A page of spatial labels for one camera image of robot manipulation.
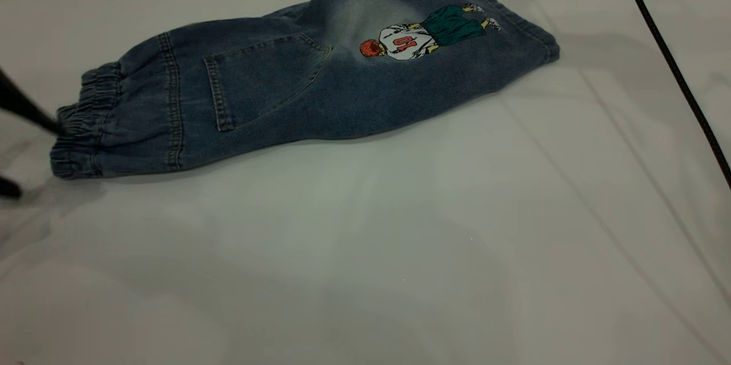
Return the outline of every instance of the denim jeans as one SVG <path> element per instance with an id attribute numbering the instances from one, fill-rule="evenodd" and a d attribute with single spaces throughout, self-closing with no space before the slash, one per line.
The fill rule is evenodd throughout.
<path id="1" fill-rule="evenodd" d="M 311 0 L 183 26 L 85 73 L 55 175 L 185 170 L 439 115 L 559 57 L 497 0 Z"/>

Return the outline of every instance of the jeans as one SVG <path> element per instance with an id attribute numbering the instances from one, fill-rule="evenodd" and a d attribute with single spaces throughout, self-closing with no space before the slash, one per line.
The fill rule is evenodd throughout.
<path id="1" fill-rule="evenodd" d="M 183 26 L 84 74 L 79 101 L 58 110 L 51 166 L 68 179 L 163 173 L 383 133 L 558 57 L 497 0 L 311 0 Z"/>

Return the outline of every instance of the back pocket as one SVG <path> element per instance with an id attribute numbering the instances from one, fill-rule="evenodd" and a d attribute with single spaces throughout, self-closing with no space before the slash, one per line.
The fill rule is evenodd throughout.
<path id="1" fill-rule="evenodd" d="M 297 97 L 330 48 L 297 34 L 204 58 L 219 131 L 246 125 Z"/>

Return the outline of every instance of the white jersey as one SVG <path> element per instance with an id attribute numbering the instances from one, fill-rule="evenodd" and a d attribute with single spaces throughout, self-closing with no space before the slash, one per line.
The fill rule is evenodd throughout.
<path id="1" fill-rule="evenodd" d="M 410 29 L 404 24 L 386 27 L 378 40 L 386 48 L 386 55 L 400 61 L 421 58 L 427 48 L 436 45 L 434 37 L 423 26 Z"/>

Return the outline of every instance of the black cable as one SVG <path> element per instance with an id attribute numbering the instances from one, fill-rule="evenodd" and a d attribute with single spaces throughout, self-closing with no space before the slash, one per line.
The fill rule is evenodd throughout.
<path id="1" fill-rule="evenodd" d="M 657 42 L 658 47 L 660 47 L 662 56 L 665 57 L 665 61 L 668 63 L 671 72 L 676 78 L 678 86 L 681 87 L 681 91 L 683 91 L 683 95 L 686 97 L 686 101 L 688 102 L 688 105 L 690 105 L 690 109 L 693 111 L 700 128 L 702 128 L 703 133 L 705 134 L 705 138 L 708 139 L 708 144 L 710 144 L 710 149 L 713 150 L 713 155 L 716 156 L 716 161 L 718 162 L 718 166 L 721 167 L 721 172 L 723 172 L 724 178 L 726 178 L 726 183 L 728 183 L 729 188 L 731 188 L 731 168 L 729 168 L 729 163 L 726 161 L 726 156 L 724 156 L 724 152 L 718 144 L 718 139 L 716 139 L 713 129 L 710 128 L 708 120 L 705 119 L 705 115 L 703 115 L 703 111 L 700 109 L 700 105 L 698 105 L 693 93 L 690 91 L 690 88 L 681 73 L 681 69 L 678 68 L 676 59 L 673 58 L 673 54 L 671 54 L 668 49 L 668 44 L 665 44 L 665 40 L 662 38 L 660 30 L 657 29 L 655 21 L 653 21 L 652 15 L 650 15 L 650 11 L 648 11 L 647 6 L 645 6 L 645 1 L 634 0 L 634 2 L 636 2 L 637 6 L 640 8 L 640 12 L 642 13 L 642 17 L 645 18 L 647 27 L 650 29 L 653 37 L 655 37 L 655 42 Z"/>

